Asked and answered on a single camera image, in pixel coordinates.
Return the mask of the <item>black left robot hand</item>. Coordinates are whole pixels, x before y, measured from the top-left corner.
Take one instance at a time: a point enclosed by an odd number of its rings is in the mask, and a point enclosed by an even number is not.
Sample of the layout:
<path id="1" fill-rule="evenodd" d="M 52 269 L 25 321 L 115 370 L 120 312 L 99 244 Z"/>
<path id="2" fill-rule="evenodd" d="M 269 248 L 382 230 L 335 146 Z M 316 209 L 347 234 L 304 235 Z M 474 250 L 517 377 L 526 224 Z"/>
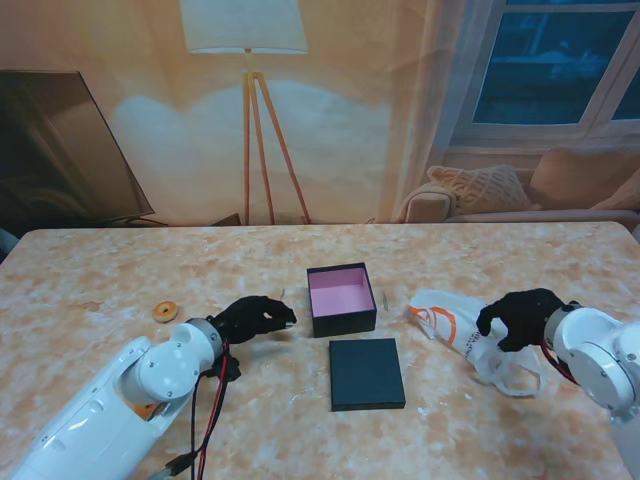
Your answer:
<path id="1" fill-rule="evenodd" d="M 257 335 L 291 328 L 297 318 L 281 300 L 247 296 L 229 305 L 214 317 L 212 323 L 229 344 L 241 344 Z"/>

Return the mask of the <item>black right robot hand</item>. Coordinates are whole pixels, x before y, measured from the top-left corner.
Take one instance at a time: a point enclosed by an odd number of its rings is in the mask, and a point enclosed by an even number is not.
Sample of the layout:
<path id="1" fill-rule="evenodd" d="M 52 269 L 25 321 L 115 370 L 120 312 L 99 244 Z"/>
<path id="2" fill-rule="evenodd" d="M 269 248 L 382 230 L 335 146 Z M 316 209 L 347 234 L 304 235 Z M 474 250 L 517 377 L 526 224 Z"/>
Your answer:
<path id="1" fill-rule="evenodd" d="M 565 304 L 545 288 L 510 292 L 485 306 L 476 326 L 482 336 L 488 336 L 491 322 L 500 319 L 507 328 L 507 335 L 498 342 L 498 347 L 504 352 L 517 352 L 542 343 L 545 325 L 556 311 L 570 311 L 578 306 L 576 301 Z"/>

